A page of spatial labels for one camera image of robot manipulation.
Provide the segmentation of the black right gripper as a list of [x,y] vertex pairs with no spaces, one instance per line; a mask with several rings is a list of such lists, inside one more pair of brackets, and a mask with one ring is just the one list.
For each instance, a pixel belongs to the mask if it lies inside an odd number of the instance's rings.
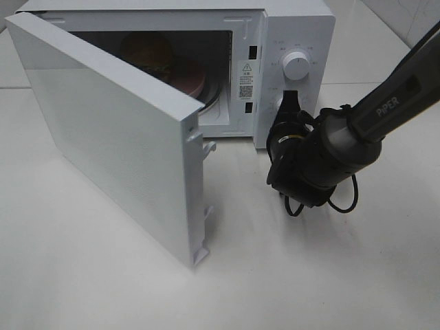
[[296,90],[284,90],[280,110],[266,140],[266,150],[271,162],[275,158],[275,151],[279,149],[282,142],[292,138],[301,139],[309,134],[309,129],[299,116],[304,113],[304,111],[299,110],[298,92]]

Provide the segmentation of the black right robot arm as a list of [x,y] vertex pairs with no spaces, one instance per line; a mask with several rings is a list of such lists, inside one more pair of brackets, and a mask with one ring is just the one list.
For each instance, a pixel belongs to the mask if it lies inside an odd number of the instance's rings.
[[378,159],[386,135],[438,101],[435,24],[355,106],[326,107],[313,117],[300,108],[297,91],[284,91],[266,141],[271,162],[266,182],[292,217],[323,204],[351,212],[359,197],[355,174]]

